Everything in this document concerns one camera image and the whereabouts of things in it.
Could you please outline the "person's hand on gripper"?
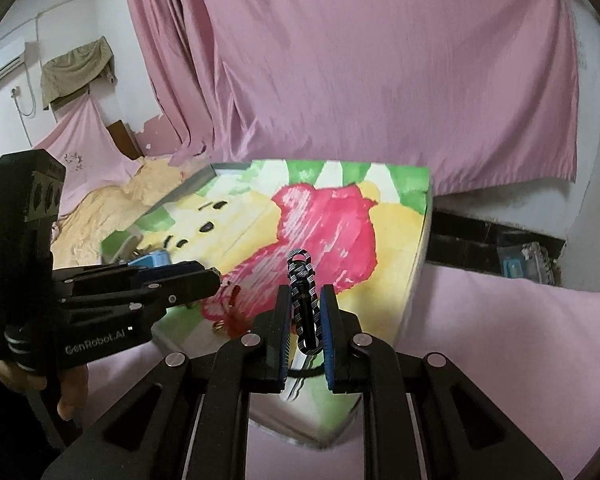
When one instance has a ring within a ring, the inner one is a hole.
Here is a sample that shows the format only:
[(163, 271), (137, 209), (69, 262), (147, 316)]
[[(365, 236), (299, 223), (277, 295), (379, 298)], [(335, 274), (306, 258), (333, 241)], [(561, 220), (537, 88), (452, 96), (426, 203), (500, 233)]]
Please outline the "person's hand on gripper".
[[(14, 363), (0, 361), (0, 381), (15, 391), (42, 391), (47, 379), (33, 376)], [(88, 397), (88, 369), (85, 365), (67, 370), (60, 378), (60, 399), (57, 404), (59, 417), (68, 422), (82, 411)]]

